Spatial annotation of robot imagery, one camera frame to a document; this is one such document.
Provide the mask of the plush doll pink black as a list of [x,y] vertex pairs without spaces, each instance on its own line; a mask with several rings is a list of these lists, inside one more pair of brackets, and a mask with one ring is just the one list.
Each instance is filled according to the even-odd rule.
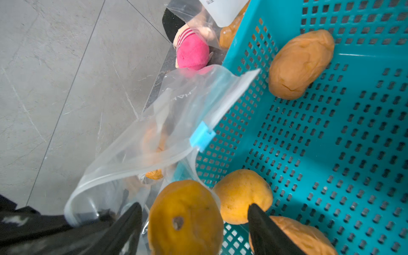
[[166,36],[176,52],[175,67],[200,70],[204,68],[212,53],[197,29],[192,29],[169,9],[164,11],[162,24]]

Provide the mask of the long yellow potato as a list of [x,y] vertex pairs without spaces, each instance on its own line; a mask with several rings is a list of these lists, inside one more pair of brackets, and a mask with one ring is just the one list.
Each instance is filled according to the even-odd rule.
[[211,192],[199,182],[167,185],[149,213],[148,242],[153,255],[216,255],[224,222]]

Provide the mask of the clear zipper bag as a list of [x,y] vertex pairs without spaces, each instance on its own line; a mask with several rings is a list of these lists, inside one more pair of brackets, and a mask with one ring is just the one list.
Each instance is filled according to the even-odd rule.
[[227,50],[249,3],[246,0],[175,0],[166,7],[209,46]]
[[103,213],[119,218],[139,203],[137,252],[150,254],[148,216],[158,194],[170,183],[199,180],[198,153],[258,74],[236,76],[220,65],[169,72],[157,99],[85,170],[65,205],[67,222],[77,227]]

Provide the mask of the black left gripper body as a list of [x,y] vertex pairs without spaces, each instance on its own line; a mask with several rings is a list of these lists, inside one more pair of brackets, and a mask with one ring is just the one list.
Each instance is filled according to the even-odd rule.
[[1,196],[2,255],[81,255],[119,220],[104,212],[95,221],[72,227],[63,215],[42,215],[32,207],[18,208]]

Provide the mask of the teal plastic basket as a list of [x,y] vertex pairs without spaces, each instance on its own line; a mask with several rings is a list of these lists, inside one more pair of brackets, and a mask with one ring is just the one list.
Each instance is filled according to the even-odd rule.
[[[332,61],[299,99],[275,97],[273,58],[319,29]],[[251,1],[223,65],[260,73],[197,156],[203,183],[255,171],[271,215],[319,229],[339,254],[407,254],[407,1]]]

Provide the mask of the wrinkled brown potato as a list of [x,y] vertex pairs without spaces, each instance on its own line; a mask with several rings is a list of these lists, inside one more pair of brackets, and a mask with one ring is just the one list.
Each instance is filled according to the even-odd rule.
[[315,227],[283,216],[271,220],[307,255],[338,255],[331,242]]

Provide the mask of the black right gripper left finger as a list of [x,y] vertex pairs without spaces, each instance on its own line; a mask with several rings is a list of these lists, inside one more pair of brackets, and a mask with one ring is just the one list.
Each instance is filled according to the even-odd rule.
[[82,255],[120,255],[128,246],[126,255],[135,255],[142,227],[142,208],[134,203],[115,222],[99,241],[93,244]]

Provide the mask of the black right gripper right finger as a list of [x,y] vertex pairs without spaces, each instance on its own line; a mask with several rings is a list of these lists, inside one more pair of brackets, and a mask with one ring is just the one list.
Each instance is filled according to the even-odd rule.
[[255,255],[306,255],[257,204],[249,206],[248,221]]

